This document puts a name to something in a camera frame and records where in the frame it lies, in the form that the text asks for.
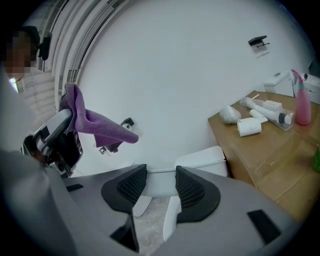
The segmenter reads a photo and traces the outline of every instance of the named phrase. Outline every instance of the white roll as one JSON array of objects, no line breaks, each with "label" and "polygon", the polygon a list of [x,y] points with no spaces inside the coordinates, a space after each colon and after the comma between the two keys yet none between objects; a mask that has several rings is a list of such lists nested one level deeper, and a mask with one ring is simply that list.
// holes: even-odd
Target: white roll
[{"label": "white roll", "polygon": [[261,133],[261,123],[258,119],[250,117],[246,118],[250,120],[242,121],[239,120],[237,122],[238,131],[240,134],[240,137],[251,135],[251,134],[258,134]]}]

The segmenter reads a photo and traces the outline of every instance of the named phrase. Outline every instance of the tiled floor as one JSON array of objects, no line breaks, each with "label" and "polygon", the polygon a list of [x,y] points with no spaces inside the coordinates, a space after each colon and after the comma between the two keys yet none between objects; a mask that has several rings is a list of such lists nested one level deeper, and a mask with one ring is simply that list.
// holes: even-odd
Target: tiled floor
[{"label": "tiled floor", "polygon": [[163,228],[170,197],[152,198],[140,217],[134,218],[139,254],[149,256],[164,243]]}]

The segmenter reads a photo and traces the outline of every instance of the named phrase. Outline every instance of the purple microfiber cloth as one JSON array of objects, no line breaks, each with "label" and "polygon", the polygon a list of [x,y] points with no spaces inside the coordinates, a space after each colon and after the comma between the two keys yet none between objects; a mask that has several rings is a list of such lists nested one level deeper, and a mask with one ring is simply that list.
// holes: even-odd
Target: purple microfiber cloth
[{"label": "purple microfiber cloth", "polygon": [[67,131],[93,134],[96,147],[105,146],[111,152],[117,152],[122,142],[136,143],[138,135],[127,130],[105,116],[85,108],[81,90],[74,83],[66,83],[65,95],[60,100],[59,111],[70,109],[73,113]]}]

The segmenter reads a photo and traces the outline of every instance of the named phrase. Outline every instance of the spray bottle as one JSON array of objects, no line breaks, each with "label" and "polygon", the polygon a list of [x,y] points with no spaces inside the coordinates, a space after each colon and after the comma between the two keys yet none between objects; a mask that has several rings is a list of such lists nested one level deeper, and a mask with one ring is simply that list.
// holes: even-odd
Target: spray bottle
[{"label": "spray bottle", "polygon": [[298,72],[291,69],[294,76],[294,84],[298,80],[299,91],[295,102],[295,121],[303,126],[311,122],[311,103],[309,95],[305,89],[304,81]]}]

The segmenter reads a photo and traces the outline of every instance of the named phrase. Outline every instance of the black rubber pad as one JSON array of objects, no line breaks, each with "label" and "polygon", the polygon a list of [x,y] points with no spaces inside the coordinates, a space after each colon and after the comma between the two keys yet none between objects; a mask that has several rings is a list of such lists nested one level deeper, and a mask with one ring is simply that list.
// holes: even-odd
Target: black rubber pad
[{"label": "black rubber pad", "polygon": [[103,184],[101,195],[115,211],[131,214],[146,186],[147,165],[141,164]]},{"label": "black rubber pad", "polygon": [[182,210],[177,223],[202,221],[219,205],[220,191],[206,179],[177,166],[175,180]]}]

